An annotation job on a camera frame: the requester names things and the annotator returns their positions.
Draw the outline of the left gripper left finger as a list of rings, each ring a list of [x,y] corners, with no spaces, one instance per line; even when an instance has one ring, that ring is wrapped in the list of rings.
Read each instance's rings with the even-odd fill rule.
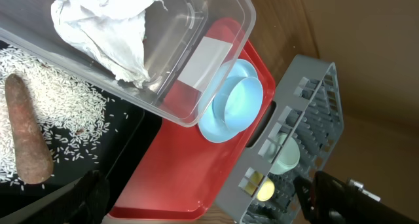
[[[15,212],[2,223],[101,223],[110,198],[110,184],[100,172],[89,171],[68,192],[36,211]]]

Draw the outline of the white napkin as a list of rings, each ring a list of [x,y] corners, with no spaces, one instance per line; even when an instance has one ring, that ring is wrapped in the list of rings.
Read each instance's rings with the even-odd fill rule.
[[[142,88],[151,80],[144,67],[145,15],[155,2],[163,0],[54,0],[51,17],[63,41],[116,80]]]

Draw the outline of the white rice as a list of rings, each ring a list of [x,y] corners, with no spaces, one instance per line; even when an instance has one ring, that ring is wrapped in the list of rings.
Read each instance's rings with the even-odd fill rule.
[[[24,189],[17,174],[15,146],[5,96],[7,77],[16,74],[27,84],[37,125],[57,169],[80,164],[87,170],[108,172],[105,141],[118,116],[126,122],[127,112],[114,113],[119,99],[58,67],[10,45],[1,48],[1,184]]]

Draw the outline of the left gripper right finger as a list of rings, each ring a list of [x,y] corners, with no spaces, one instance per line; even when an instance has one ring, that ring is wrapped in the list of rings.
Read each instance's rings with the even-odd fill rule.
[[[310,223],[418,224],[381,203],[353,179],[343,182],[317,171],[313,180],[298,176],[293,185],[303,216]]]

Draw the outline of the green bowl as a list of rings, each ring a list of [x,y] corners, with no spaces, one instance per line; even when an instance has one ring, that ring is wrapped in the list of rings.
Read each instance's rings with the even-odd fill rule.
[[[279,153],[277,161],[272,165],[270,172],[275,175],[282,175],[294,169],[300,160],[300,149],[298,143],[293,137],[289,142],[280,147],[275,143],[271,143],[267,151],[268,162],[272,162],[276,153]]]

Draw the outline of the light blue plate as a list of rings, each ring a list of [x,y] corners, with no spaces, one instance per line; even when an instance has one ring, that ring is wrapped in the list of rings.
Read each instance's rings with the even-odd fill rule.
[[[218,79],[220,79],[223,76],[223,74],[225,73],[228,67],[231,67],[232,69],[230,73],[227,75],[226,79],[233,76],[239,76],[239,77],[256,77],[259,80],[255,67],[249,61],[244,60],[244,59],[238,59],[235,62],[229,61],[229,62],[224,63],[220,67],[221,72],[217,74]],[[201,134],[208,141],[213,142],[213,143],[221,143],[221,142],[225,142],[232,139],[234,136],[236,136],[240,132],[230,131],[221,120],[215,118],[215,115],[213,113],[214,98],[212,99],[210,105],[208,106],[202,118],[198,122],[198,127],[200,129]]]

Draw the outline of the brown sweet potato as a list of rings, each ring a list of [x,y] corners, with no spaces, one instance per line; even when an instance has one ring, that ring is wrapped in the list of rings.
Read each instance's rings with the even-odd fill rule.
[[[25,183],[42,183],[52,175],[54,163],[37,124],[29,90],[20,76],[11,74],[7,77],[5,98],[17,174]]]

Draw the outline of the light blue bowl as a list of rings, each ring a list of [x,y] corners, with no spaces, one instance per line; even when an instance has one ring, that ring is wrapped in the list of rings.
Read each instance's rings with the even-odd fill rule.
[[[229,77],[213,100],[216,119],[233,132],[248,128],[263,102],[263,86],[256,77]]]

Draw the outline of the yellow plastic cup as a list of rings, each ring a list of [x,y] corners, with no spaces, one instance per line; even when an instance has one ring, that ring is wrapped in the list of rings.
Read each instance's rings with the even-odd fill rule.
[[[252,183],[248,183],[245,187],[246,192],[252,195],[257,189],[256,184],[259,184],[263,180],[263,178],[264,176],[262,174],[254,172],[250,177]],[[272,198],[272,196],[274,195],[274,191],[274,183],[269,178],[267,178],[265,182],[262,183],[259,192],[256,194],[256,199],[262,202],[267,201],[270,198]]]

